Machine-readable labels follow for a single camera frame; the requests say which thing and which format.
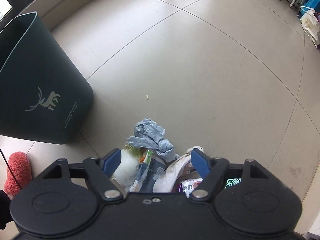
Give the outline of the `grey plastic bag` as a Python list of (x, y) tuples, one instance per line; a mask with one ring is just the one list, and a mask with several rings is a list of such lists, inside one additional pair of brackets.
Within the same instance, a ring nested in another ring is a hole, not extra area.
[(135, 124), (133, 135), (127, 138), (127, 144), (154, 150), (167, 163), (175, 160), (174, 146), (165, 138), (165, 129), (150, 118), (144, 118)]

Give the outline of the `dark green trash bin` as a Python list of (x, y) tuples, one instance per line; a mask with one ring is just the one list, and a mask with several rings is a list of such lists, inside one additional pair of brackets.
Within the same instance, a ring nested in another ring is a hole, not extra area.
[(92, 103), (92, 87), (36, 12), (1, 31), (1, 135), (65, 144)]

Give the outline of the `white round food container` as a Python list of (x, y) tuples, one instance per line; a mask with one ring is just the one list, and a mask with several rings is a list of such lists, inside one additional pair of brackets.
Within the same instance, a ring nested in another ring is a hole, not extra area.
[(129, 146), (121, 150), (121, 162), (112, 175), (119, 185), (127, 187), (134, 183), (139, 166), (145, 159), (146, 149)]

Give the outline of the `purple snack packet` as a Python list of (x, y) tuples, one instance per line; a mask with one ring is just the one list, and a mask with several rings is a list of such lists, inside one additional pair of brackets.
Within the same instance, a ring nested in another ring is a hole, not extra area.
[(187, 198), (190, 197), (191, 193), (198, 187), (203, 181), (202, 178), (187, 179), (179, 183), (178, 191), (183, 192)]

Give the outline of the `green labelled packet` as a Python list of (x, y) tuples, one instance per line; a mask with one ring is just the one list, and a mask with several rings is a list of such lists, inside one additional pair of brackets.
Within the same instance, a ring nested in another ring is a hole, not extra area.
[(234, 185), (240, 184), (242, 181), (241, 178), (230, 178), (226, 180), (225, 189), (232, 187)]

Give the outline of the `white crumpled plastic bag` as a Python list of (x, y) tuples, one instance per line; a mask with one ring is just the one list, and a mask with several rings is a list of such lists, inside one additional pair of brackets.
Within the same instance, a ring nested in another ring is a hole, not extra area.
[(176, 159), (156, 180), (153, 186), (153, 193), (169, 193), (174, 188), (176, 180), (196, 172), (195, 167), (191, 163), (191, 152), (194, 149), (204, 153), (204, 149), (201, 146), (193, 146), (189, 148), (184, 155), (180, 157), (176, 155)]

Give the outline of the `red fluffy slipper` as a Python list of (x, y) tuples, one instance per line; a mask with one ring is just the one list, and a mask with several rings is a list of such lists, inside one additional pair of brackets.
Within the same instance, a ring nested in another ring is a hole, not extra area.
[(31, 164), (25, 153), (15, 152), (9, 157), (8, 165), (4, 191), (14, 197), (32, 181)]

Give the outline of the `cream tote bag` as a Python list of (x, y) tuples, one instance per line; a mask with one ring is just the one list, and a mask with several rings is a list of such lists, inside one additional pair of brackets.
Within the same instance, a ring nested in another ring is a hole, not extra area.
[(319, 20), (317, 18), (319, 13), (311, 7), (301, 6), (300, 9), (304, 12), (300, 18), (302, 28), (315, 47), (319, 48)]

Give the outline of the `blue plastic stool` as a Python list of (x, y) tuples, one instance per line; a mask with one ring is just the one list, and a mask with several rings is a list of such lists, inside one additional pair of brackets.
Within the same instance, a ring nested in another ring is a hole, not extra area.
[(306, 0), (305, 6), (313, 8), (316, 12), (319, 12), (320, 9), (320, 0)]

